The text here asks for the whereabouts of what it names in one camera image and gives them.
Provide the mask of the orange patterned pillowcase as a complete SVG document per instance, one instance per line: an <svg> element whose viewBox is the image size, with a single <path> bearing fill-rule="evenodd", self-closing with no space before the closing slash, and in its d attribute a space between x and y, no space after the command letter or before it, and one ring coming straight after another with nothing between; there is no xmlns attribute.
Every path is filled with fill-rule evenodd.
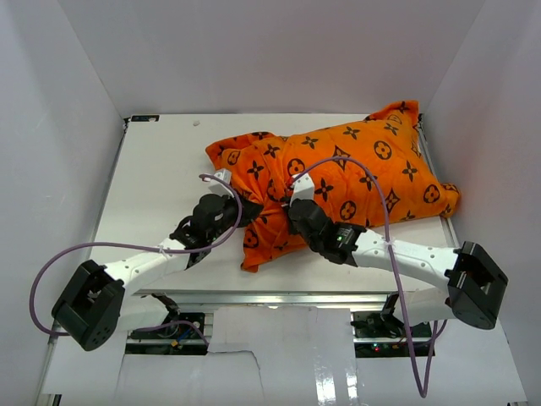
<svg viewBox="0 0 541 406"><path fill-rule="evenodd" d="M306 244L286 214L290 180L309 171L314 199L338 222L368 228L425 217L450 217L461 193L440 182L419 149L418 102L393 102L361 121L290 136L253 132L218 140L205 149L215 169L232 174L232 187L262 212L245 228L243 270Z"/></svg>

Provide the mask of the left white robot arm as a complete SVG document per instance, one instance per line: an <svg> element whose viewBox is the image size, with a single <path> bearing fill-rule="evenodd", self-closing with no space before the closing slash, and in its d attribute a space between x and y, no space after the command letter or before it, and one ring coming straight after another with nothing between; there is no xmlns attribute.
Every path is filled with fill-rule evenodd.
<svg viewBox="0 0 541 406"><path fill-rule="evenodd" d="M263 207L243 197L208 194L192 213L154 247L127 259L81 263L52 307L52 317L85 351L103 345L117 331L152 329L170 337L178 329L172 301L137 292L153 282L200 263L227 232L248 226Z"/></svg>

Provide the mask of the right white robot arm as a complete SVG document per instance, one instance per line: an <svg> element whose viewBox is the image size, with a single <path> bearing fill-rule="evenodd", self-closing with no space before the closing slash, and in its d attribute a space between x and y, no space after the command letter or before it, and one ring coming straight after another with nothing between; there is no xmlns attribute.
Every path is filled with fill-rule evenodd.
<svg viewBox="0 0 541 406"><path fill-rule="evenodd" d="M295 200L287 216L308 247L332 263L398 272L429 284L388 298L381 316L388 335L401 337L419 323L445 319L495 328L508 278L480 244L436 248L388 242L363 226L333 221L312 200Z"/></svg>

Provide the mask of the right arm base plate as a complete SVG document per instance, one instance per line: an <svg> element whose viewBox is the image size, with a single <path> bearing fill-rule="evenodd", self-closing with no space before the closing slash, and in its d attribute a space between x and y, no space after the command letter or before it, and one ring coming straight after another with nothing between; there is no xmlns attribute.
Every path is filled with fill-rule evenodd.
<svg viewBox="0 0 541 406"><path fill-rule="evenodd" d="M352 308L354 352L357 359L408 358L409 347L404 326L386 315L381 316L384 305Z"/></svg>

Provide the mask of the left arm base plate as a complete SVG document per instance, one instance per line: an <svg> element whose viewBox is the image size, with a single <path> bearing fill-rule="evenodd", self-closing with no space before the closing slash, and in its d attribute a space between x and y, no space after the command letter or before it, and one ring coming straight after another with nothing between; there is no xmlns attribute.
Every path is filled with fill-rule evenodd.
<svg viewBox="0 0 541 406"><path fill-rule="evenodd" d="M136 331L128 335L125 354L130 355L173 355L203 356L208 345L201 338L210 341L213 315L188 307L184 310L165 294L144 295L143 299L158 300L167 310L167 317L161 324L170 326L159 330Z"/></svg>

